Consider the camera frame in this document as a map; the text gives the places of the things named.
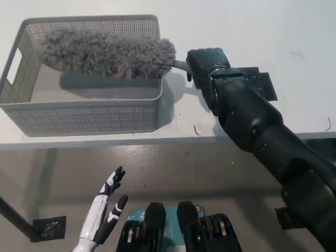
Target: floor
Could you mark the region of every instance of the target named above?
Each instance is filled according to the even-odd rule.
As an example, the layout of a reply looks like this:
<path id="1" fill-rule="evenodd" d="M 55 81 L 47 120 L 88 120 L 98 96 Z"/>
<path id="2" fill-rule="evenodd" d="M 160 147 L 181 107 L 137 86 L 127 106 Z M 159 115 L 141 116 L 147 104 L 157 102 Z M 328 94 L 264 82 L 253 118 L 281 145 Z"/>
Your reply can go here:
<path id="1" fill-rule="evenodd" d="M 203 203 L 206 214 L 225 213 L 243 251 L 323 251 L 307 230 L 280 229 L 274 211 L 284 206 L 279 185 L 232 143 L 1 151 L 0 194 L 11 206 L 30 222 L 67 216 L 66 238 L 41 243 L 30 243 L 0 216 L 1 251 L 72 251 L 95 194 L 119 165 L 127 174 L 111 205 L 128 194 L 124 218 L 150 201 L 192 200 Z M 115 251 L 124 221 L 96 251 Z"/>

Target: white robotic hand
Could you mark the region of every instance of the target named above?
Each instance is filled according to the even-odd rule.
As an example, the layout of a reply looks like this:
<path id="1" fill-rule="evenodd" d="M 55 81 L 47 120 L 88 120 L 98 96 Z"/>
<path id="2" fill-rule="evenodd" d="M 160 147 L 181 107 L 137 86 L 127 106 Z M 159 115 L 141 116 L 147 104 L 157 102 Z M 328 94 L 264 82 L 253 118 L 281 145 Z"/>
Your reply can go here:
<path id="1" fill-rule="evenodd" d="M 108 238 L 128 200 L 127 195 L 122 195 L 113 210 L 104 219 L 108 199 L 115 189 L 120 187 L 120 181 L 125 175 L 122 167 L 114 171 L 106 180 L 99 194 L 94 198 L 88 215 L 83 224 L 77 246 L 73 252 L 93 252 Z"/>

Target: plastic storage basket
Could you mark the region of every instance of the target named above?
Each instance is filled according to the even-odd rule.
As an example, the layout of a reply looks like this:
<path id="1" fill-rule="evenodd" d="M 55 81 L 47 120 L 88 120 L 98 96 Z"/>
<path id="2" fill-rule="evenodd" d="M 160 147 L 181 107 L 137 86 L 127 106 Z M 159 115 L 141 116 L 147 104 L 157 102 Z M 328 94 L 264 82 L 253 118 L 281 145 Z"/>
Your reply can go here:
<path id="1" fill-rule="evenodd" d="M 59 26 L 160 37 L 158 19 L 152 15 L 25 20 L 19 29 L 0 80 L 0 107 L 15 124 L 31 137 L 156 130 L 159 126 L 161 80 L 142 80 L 142 84 L 128 81 L 112 85 L 108 88 L 111 97 L 99 99 L 94 97 L 97 96 L 97 90 L 93 89 L 77 90 L 77 94 L 62 91 L 57 82 L 60 79 L 71 79 L 71 76 L 61 76 L 61 72 L 41 64 L 33 52 L 33 43 L 39 36 Z M 20 50 L 22 58 L 15 79 L 10 83 L 7 75 L 17 49 Z M 93 76 L 76 78 L 77 81 L 80 81 L 80 78 L 86 79 L 86 82 L 97 81 Z M 78 92 L 84 92 L 85 95 L 78 95 Z"/>

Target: basket handle hole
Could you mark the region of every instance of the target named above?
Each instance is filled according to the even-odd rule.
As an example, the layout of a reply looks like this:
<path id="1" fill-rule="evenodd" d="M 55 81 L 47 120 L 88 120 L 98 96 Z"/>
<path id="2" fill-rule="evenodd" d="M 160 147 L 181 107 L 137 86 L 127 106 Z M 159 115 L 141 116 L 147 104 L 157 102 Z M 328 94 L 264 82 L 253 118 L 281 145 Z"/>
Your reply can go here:
<path id="1" fill-rule="evenodd" d="M 21 59 L 22 59 L 22 53 L 21 53 L 21 51 L 17 48 L 17 49 L 16 49 L 16 52 L 15 52 L 15 55 L 14 55 L 14 58 L 13 58 L 13 61 L 12 61 L 12 64 L 10 65 L 11 67 L 10 67 L 9 72 L 8 72 L 8 75 L 7 75 L 7 80 L 8 80 L 9 83 L 12 84 L 12 85 L 13 85 L 13 83 L 14 83 L 14 80 L 15 80 L 15 77 L 16 77 L 16 74 L 17 74 L 17 71 L 18 71 L 18 69 L 19 69 Z"/>

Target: gray floor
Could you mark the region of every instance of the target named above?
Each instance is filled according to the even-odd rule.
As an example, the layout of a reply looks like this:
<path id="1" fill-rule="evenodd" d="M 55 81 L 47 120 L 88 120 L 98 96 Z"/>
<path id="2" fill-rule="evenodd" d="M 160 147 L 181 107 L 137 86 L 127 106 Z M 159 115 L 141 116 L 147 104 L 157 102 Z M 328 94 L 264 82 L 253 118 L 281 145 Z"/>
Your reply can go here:
<path id="1" fill-rule="evenodd" d="M 123 216 L 150 201 L 201 202 L 207 214 L 225 213 L 243 251 L 323 251 L 305 229 L 282 231 L 274 208 L 280 187 L 253 156 L 231 143 L 116 146 L 95 149 L 0 152 L 0 194 L 27 220 L 67 216 L 66 238 L 30 243 L 0 216 L 1 251 L 72 251 L 91 202 L 119 165 L 127 175 Z M 115 251 L 124 219 L 97 251 Z"/>

